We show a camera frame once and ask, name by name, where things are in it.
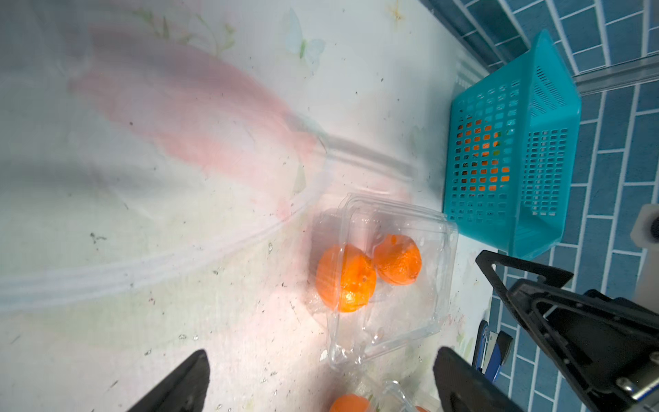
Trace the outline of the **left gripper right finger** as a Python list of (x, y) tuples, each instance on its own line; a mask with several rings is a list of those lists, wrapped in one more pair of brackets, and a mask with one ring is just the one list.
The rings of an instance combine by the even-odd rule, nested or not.
[(523, 411), (452, 348), (439, 349), (432, 371), (442, 410), (446, 412)]

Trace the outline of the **teal plastic basket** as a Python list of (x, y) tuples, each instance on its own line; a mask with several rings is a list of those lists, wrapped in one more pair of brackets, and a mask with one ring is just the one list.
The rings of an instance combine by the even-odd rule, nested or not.
[[(561, 241), (581, 111), (579, 92), (547, 31), (525, 54), (454, 99), (443, 211), (461, 234), (523, 260)], [(456, 130), (468, 118), (503, 124), (509, 191), (460, 194), (452, 188)]]

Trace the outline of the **orange back container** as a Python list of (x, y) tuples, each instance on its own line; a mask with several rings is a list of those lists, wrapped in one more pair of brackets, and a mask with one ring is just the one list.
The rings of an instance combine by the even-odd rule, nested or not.
[(396, 286), (415, 283), (423, 266), (414, 240), (400, 234), (386, 235), (374, 248), (372, 260), (379, 277)]
[(333, 245), (317, 265), (315, 287), (329, 309), (356, 312), (374, 295), (377, 273), (372, 259), (354, 245)]

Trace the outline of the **clear clamshell container back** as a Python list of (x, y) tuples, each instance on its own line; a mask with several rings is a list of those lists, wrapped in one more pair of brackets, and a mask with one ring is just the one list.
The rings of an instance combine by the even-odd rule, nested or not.
[(439, 332), (449, 312), (458, 227), (443, 214), (350, 194), (312, 225), (305, 298), (334, 368)]

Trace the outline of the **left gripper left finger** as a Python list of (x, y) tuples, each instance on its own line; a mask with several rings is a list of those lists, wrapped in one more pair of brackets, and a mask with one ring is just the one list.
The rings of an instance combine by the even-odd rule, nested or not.
[(201, 412), (204, 409), (209, 381), (208, 355), (205, 350), (197, 350), (129, 411)]

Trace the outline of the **clear clamshell container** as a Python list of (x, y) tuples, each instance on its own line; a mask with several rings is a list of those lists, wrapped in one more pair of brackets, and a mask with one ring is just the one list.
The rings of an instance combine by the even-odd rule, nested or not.
[(370, 408), (367, 411), (427, 411), (427, 408), (418, 405), (411, 397), (406, 395), (400, 384), (394, 380), (378, 385), (369, 380), (363, 381), (358, 386), (357, 393), (348, 394), (367, 398), (370, 401)]
[(334, 368), (439, 332), (449, 312), (458, 227), (443, 214), (350, 194), (312, 225), (305, 298)]

